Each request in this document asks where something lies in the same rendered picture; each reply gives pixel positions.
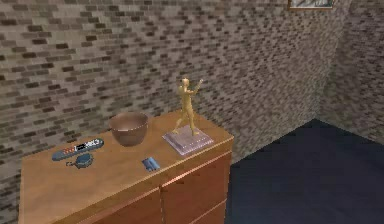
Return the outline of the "gold figure statue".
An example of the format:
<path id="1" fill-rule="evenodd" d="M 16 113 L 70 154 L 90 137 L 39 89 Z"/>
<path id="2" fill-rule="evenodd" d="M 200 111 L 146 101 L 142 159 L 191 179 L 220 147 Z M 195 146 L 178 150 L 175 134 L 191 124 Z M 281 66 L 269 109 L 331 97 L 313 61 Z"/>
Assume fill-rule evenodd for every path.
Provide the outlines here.
<path id="1" fill-rule="evenodd" d="M 181 85 L 178 87 L 181 102 L 180 115 L 175 127 L 162 136 L 182 156 L 213 143 L 213 139 L 198 129 L 195 124 L 192 97 L 198 93 L 202 83 L 203 80 L 200 80 L 194 89 L 190 90 L 190 80 L 188 78 L 181 80 Z"/>

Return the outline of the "brown bowl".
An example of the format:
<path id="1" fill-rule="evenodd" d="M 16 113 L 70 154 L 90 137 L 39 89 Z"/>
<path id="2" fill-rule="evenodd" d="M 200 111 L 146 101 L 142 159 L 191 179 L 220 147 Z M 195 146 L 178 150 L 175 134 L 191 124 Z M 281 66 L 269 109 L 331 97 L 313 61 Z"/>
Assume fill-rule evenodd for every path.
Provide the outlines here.
<path id="1" fill-rule="evenodd" d="M 141 112 L 124 112 L 109 120 L 109 127 L 115 140 L 124 147 L 139 145 L 143 142 L 149 118 Z"/>

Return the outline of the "small blue ribbed object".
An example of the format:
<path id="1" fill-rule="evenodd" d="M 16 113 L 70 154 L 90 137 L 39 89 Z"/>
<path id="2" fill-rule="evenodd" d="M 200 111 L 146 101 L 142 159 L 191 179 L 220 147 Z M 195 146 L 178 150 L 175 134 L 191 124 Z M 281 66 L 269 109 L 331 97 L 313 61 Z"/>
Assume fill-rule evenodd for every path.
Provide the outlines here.
<path id="1" fill-rule="evenodd" d="M 152 157 L 144 159 L 142 163 L 147 171 L 154 171 L 160 168 L 159 164 Z"/>

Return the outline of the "brown wooden chest of drawers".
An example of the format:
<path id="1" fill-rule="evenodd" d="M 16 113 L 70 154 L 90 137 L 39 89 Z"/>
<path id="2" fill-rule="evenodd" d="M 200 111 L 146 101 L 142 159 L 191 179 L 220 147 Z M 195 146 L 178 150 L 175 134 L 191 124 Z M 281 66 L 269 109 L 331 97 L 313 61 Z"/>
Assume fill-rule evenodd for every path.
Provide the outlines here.
<path id="1" fill-rule="evenodd" d="M 51 151 L 23 158 L 18 224 L 224 224 L 234 138 L 196 116 L 213 143 L 182 156 L 162 138 L 177 118 L 150 119 L 134 147 L 101 134 L 105 144 L 84 169 L 53 161 Z M 149 157 L 158 170 L 145 169 Z"/>

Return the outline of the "blue pocket watch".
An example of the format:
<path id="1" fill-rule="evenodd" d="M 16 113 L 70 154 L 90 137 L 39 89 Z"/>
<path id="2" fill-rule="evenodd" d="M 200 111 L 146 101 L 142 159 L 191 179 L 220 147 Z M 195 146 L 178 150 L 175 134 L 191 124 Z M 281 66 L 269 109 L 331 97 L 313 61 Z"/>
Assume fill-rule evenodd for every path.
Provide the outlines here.
<path id="1" fill-rule="evenodd" d="M 90 153 L 80 155 L 74 162 L 67 162 L 67 166 L 75 166 L 78 169 L 87 168 L 93 163 L 93 156 Z"/>

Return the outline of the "blue remote control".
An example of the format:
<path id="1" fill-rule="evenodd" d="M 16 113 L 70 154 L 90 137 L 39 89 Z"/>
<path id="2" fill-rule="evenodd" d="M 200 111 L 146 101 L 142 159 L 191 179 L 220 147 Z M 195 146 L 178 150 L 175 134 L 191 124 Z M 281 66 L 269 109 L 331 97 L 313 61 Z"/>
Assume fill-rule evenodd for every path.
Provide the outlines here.
<path id="1" fill-rule="evenodd" d="M 96 138 L 79 145 L 58 150 L 52 155 L 52 160 L 53 161 L 64 160 L 81 153 L 85 153 L 91 150 L 101 148 L 103 145 L 104 145 L 104 141 L 101 138 Z"/>

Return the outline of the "framed wall picture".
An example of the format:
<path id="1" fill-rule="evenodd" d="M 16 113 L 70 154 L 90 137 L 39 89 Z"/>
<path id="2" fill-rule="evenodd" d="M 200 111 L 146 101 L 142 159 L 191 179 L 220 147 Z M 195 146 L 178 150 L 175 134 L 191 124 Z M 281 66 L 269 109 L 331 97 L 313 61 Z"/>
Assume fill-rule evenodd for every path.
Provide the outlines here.
<path id="1" fill-rule="evenodd" d="M 328 10 L 335 0 L 288 0 L 289 10 Z"/>

